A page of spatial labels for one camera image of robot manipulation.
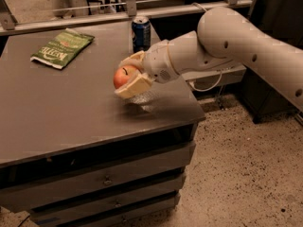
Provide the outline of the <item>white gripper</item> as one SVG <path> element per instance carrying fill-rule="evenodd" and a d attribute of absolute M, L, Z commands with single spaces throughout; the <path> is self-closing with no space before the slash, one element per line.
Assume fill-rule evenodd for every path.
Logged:
<path fill-rule="evenodd" d="M 138 51 L 122 60 L 118 67 L 132 65 L 138 69 L 144 68 L 146 73 L 132 75 L 115 94 L 127 99 L 138 96 L 151 89 L 153 79 L 158 83 L 167 83 L 179 78 L 169 58 L 169 41 L 164 40 L 153 44 L 146 52 Z"/>

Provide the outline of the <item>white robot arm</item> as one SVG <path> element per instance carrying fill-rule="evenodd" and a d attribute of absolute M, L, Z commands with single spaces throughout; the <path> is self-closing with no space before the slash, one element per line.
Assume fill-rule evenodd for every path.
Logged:
<path fill-rule="evenodd" d="M 303 110 L 303 50 L 260 31 L 233 9 L 208 10 L 197 29 L 173 40 L 153 44 L 123 60 L 135 67 L 115 90 L 131 98 L 188 72 L 228 68 L 239 62 L 253 70 L 298 110 Z"/>

